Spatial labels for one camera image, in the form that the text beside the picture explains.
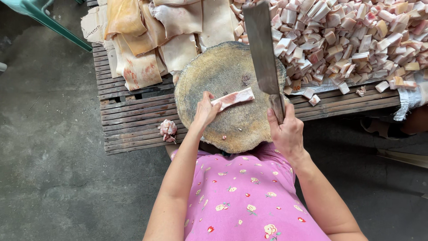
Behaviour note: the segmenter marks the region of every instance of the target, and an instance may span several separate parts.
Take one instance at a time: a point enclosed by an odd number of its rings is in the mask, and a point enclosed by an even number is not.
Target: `cleaver handle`
[[[278,124],[282,125],[285,118],[283,98],[279,94],[273,94],[269,96],[270,107],[275,112]]]

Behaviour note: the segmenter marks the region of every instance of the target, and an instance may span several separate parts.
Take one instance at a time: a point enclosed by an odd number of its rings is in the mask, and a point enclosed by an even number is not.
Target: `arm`
[[[171,162],[150,214],[143,240],[184,240],[184,220],[187,200],[195,172],[199,140],[206,126],[210,124],[221,103],[211,106],[214,96],[204,91],[203,100],[198,103],[196,115],[189,127],[174,161]]]
[[[294,116],[294,106],[286,104],[282,125],[278,125],[272,109],[268,109],[267,114],[273,142],[299,177],[315,222],[333,241],[367,240],[345,202],[303,148],[303,122]]]

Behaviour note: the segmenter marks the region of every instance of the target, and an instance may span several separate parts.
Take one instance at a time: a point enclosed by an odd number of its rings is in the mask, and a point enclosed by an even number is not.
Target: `cleaver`
[[[243,7],[243,11],[257,83],[261,91],[269,94],[270,106],[281,125],[285,117],[285,105],[276,75],[269,6],[266,1],[260,1],[256,6]]]

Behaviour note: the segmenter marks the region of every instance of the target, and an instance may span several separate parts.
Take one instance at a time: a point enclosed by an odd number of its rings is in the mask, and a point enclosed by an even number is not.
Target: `wooden chopping block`
[[[290,103],[282,92],[287,75],[278,59],[276,69],[279,92],[285,102]],[[203,91],[210,91],[218,99],[248,87],[251,87],[255,100],[229,106],[217,114],[201,140],[228,153],[251,150],[260,142],[272,142],[272,138],[266,115],[270,107],[269,95],[259,89],[248,45],[223,42],[191,60],[182,70],[175,87],[177,113],[184,126],[189,128]]]

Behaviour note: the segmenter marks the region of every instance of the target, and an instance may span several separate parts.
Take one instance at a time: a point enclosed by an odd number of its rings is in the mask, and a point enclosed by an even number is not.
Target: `concrete floor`
[[[82,35],[86,5],[49,9]],[[165,149],[106,156],[92,54],[3,4],[0,23],[0,240],[141,240]],[[304,138],[369,240],[428,239],[428,170],[375,156],[427,155],[427,133],[393,142],[337,117],[306,122]]]

